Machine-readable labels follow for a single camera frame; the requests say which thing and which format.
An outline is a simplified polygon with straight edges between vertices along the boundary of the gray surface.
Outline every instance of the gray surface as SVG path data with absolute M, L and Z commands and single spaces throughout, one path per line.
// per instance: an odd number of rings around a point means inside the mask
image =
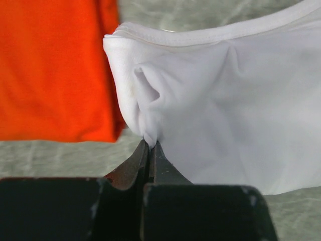
M 189 31 L 271 14 L 298 0 L 119 0 L 121 19 Z M 125 131 L 116 144 L 0 142 L 0 177 L 102 176 L 124 161 L 140 138 Z M 321 240 L 321 188 L 266 197 L 282 241 Z

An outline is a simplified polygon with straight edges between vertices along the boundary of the fabric fold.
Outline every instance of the fabric fold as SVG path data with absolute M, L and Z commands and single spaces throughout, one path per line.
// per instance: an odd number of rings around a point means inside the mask
M 314 3 L 295 28 L 184 47 L 120 26 L 104 44 L 129 127 L 151 147 L 160 141 L 193 183 L 252 185 L 263 194 L 320 186 L 321 11 Z M 185 44 L 186 34 L 166 36 Z

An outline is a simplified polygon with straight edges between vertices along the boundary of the folded cloth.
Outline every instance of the folded cloth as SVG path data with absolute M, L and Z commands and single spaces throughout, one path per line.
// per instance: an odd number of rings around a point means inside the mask
M 115 142 L 102 39 L 117 26 L 116 0 L 0 1 L 0 140 Z
M 127 125 L 194 183 L 320 186 L 320 7 L 186 33 L 122 24 L 104 48 Z

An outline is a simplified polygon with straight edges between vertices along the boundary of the white fabric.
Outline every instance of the white fabric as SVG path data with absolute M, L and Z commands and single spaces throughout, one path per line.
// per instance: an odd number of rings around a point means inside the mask
M 194 183 L 321 185 L 321 0 L 186 33 L 104 38 L 129 128 Z

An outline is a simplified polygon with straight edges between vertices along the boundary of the orange fabric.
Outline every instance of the orange fabric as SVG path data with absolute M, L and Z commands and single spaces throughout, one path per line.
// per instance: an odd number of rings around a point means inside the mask
M 102 39 L 117 25 L 116 0 L 1 0 L 0 140 L 115 142 Z

